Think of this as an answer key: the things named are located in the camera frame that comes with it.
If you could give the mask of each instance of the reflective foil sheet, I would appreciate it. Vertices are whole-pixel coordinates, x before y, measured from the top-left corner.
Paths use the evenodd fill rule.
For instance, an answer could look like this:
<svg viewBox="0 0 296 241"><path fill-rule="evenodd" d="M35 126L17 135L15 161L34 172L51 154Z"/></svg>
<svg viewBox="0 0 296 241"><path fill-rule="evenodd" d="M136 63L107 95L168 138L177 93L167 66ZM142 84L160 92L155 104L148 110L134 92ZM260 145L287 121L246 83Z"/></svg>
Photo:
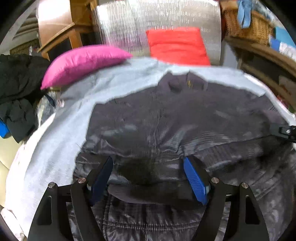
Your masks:
<svg viewBox="0 0 296 241"><path fill-rule="evenodd" d="M126 0L98 6L93 11L100 42L135 56L149 56L146 30L198 27L211 63L221 52L221 15L214 0Z"/></svg>

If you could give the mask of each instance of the cream leather chair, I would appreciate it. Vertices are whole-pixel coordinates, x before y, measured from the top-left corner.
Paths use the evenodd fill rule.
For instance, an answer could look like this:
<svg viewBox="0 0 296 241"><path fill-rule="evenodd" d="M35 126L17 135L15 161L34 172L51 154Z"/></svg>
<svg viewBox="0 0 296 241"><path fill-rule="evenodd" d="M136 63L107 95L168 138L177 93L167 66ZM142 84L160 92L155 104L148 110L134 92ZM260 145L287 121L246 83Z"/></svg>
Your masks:
<svg viewBox="0 0 296 241"><path fill-rule="evenodd" d="M3 207L5 202L6 177L19 147L20 144L13 137L7 139L0 137L0 205Z"/></svg>

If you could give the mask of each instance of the silver screw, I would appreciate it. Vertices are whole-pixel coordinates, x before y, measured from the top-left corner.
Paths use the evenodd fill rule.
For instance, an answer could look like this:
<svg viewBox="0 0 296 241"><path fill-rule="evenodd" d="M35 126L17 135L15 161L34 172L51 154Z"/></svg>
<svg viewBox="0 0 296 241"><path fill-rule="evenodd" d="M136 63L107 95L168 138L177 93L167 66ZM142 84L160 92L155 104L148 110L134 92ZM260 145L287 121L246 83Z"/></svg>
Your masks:
<svg viewBox="0 0 296 241"><path fill-rule="evenodd" d="M219 179L216 178L216 177L212 177L211 181L212 181L213 183L218 183L218 182L219 182Z"/></svg>
<svg viewBox="0 0 296 241"><path fill-rule="evenodd" d="M48 187L49 188L53 188L55 186L55 183L54 182L50 182L49 184L48 184Z"/></svg>
<svg viewBox="0 0 296 241"><path fill-rule="evenodd" d="M248 188L249 185L248 185L247 183L242 183L242 187L243 187L243 188Z"/></svg>
<svg viewBox="0 0 296 241"><path fill-rule="evenodd" d="M85 183L85 181L86 181L86 178L85 177L81 177L81 178L79 178L78 179L78 183Z"/></svg>

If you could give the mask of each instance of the woven basket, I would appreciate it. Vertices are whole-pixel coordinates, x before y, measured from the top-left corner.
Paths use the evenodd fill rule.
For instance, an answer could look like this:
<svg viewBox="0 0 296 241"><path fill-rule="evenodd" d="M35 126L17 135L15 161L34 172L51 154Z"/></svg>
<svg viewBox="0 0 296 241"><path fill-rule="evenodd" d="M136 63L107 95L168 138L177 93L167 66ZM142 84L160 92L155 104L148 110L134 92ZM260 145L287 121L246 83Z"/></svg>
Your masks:
<svg viewBox="0 0 296 241"><path fill-rule="evenodd" d="M241 28L237 21L237 9L227 9L223 12L227 25L228 35L268 45L268 36L273 35L273 26L260 13L251 12L251 24L249 28Z"/></svg>

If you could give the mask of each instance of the red pillow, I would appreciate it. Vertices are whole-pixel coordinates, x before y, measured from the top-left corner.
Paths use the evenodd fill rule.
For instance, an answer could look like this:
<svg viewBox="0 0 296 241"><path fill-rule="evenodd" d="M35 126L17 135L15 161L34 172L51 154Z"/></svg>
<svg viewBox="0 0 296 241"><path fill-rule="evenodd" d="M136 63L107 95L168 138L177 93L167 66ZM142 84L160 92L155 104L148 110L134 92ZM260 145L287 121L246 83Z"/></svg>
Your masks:
<svg viewBox="0 0 296 241"><path fill-rule="evenodd" d="M198 28L146 31L151 57L180 65L210 65Z"/></svg>

